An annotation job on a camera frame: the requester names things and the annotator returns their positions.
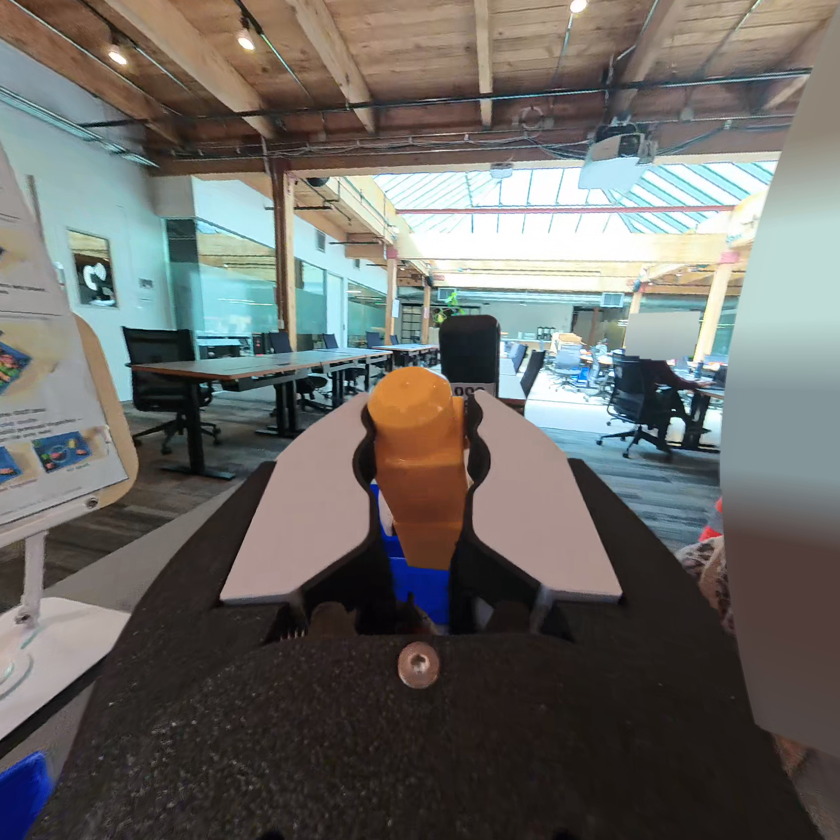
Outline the rounded wooden board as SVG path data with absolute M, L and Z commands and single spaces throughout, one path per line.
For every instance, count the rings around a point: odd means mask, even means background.
M 76 314 L 74 319 L 99 403 L 108 422 L 111 441 L 127 476 L 120 483 L 100 490 L 96 500 L 86 500 L 86 509 L 96 511 L 119 501 L 133 488 L 139 473 L 139 457 L 101 343 L 81 316 Z

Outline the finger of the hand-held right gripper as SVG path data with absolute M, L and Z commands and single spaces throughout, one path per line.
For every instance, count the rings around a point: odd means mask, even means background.
M 729 358 L 721 492 L 757 724 L 838 755 L 839 22 L 822 39 L 752 244 Z

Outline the white folding stand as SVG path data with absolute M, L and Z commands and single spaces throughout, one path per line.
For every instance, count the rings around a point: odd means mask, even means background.
M 49 531 L 118 499 L 96 490 L 2 526 L 1 546 L 24 544 L 21 602 L 1 616 L 1 739 L 102 661 L 129 620 L 125 611 L 45 594 Z

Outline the black mesh office chair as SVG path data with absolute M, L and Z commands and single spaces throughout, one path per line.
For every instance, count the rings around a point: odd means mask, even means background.
M 186 362 L 195 360 L 192 334 L 189 330 L 160 330 L 122 328 L 123 338 L 132 368 L 131 386 L 133 407 L 141 413 L 168 413 L 173 419 L 133 434 L 140 446 L 142 438 L 162 434 L 161 454 L 172 452 L 172 440 L 186 433 L 184 387 L 162 374 L 139 372 L 139 365 Z

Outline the person's right forearm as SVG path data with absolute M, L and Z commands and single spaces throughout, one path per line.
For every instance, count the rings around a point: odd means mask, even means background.
M 723 630 L 735 637 L 723 537 L 680 549 L 675 557 L 716 611 Z M 839 759 L 789 738 L 772 735 L 775 751 L 800 802 L 823 838 L 839 838 Z

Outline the orange mega block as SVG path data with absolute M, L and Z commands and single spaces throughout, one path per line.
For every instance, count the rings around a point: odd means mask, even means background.
M 404 367 L 374 388 L 367 408 L 376 480 L 406 561 L 448 571 L 469 485 L 465 401 L 442 375 Z

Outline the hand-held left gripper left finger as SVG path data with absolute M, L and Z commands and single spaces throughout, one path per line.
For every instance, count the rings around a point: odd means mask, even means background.
M 369 399 L 352 398 L 277 457 L 221 603 L 362 606 L 384 597 Z

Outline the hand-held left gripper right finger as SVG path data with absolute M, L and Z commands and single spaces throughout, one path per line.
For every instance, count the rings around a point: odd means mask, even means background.
M 623 588 L 561 448 L 496 397 L 465 405 L 469 444 L 456 546 L 456 626 L 500 609 L 561 627 L 566 604 L 614 606 Z

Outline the printed instruction sheet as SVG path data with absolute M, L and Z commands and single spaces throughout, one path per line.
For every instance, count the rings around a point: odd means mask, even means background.
M 79 328 L 1 153 L 1 523 L 128 478 Z

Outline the framed wall picture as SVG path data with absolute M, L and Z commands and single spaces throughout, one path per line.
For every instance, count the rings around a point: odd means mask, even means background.
M 98 309 L 117 309 L 119 300 L 109 240 L 72 228 L 67 230 L 67 236 L 76 272 L 80 305 Z

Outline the wooden column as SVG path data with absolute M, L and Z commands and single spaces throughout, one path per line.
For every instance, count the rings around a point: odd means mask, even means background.
M 714 271 L 693 355 L 696 363 L 703 362 L 712 350 L 733 267 L 731 261 L 721 262 Z
M 274 159 L 270 165 L 276 235 L 276 303 L 278 324 L 288 336 L 290 350 L 298 348 L 295 264 L 295 178 L 289 164 Z

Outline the black box with white tag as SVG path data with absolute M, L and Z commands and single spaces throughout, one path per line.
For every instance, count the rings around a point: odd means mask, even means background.
M 498 395 L 501 328 L 493 316 L 455 316 L 438 331 L 441 373 L 455 396 Z

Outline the blue plastic bin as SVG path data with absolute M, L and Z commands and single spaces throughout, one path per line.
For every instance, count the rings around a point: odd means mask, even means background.
M 48 588 L 48 595 L 104 606 L 132 614 L 154 582 L 164 576 L 164 593 L 174 576 L 164 569 L 207 520 L 217 518 L 217 509 L 234 492 L 224 492 L 194 510 L 136 539 L 84 569 Z M 429 619 L 444 619 L 444 594 L 448 573 L 416 570 L 400 553 L 396 537 L 384 537 L 385 551 L 391 562 L 395 597 L 406 602 L 413 594 L 416 607 L 425 610 Z M 147 665 L 149 686 L 142 686 L 143 698 L 153 707 L 179 697 L 186 687 L 221 669 L 233 660 L 236 652 L 247 653 L 260 641 L 258 629 L 267 632 L 269 625 L 255 624 L 254 618 L 267 617 L 266 611 L 246 610 L 237 621 L 216 623 L 217 611 L 202 616 L 188 616 L 178 627 L 157 624 L 174 618 L 172 604 L 153 609 L 142 621 L 143 637 L 132 642 L 131 652 L 157 653 L 161 660 Z M 101 665 L 96 665 L 73 685 L 62 691 L 46 707 L 28 718 L 2 744 L 2 838 L 24 838 L 44 802 L 49 798 L 85 714 L 90 695 L 95 693 Z

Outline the long wooden top desk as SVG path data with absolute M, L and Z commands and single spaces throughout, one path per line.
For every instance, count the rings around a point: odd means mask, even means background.
M 206 466 L 199 406 L 201 384 L 217 382 L 224 390 L 235 393 L 272 386 L 276 393 L 276 422 L 274 426 L 259 430 L 259 433 L 269 437 L 293 439 L 300 435 L 302 430 L 298 427 L 298 405 L 293 402 L 290 415 L 287 414 L 285 405 L 284 385 L 290 380 L 290 377 L 287 377 L 289 370 L 305 365 L 311 368 L 311 373 L 318 372 L 330 376 L 333 385 L 332 409 L 335 409 L 341 407 L 343 402 L 340 373 L 354 366 L 362 366 L 364 387 L 369 389 L 373 364 L 385 362 L 386 369 L 391 371 L 395 361 L 405 361 L 410 357 L 421 358 L 437 351 L 438 347 L 435 344 L 397 344 L 372 350 L 310 350 L 293 352 L 291 355 L 269 354 L 236 359 L 139 365 L 137 370 L 171 377 L 184 387 L 188 463 L 165 465 L 163 470 L 188 476 L 232 480 L 235 474 Z

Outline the white ceiling projector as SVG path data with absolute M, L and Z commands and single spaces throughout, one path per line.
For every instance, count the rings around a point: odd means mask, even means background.
M 657 139 L 633 122 L 601 125 L 586 152 L 578 186 L 627 193 L 651 169 L 657 152 Z

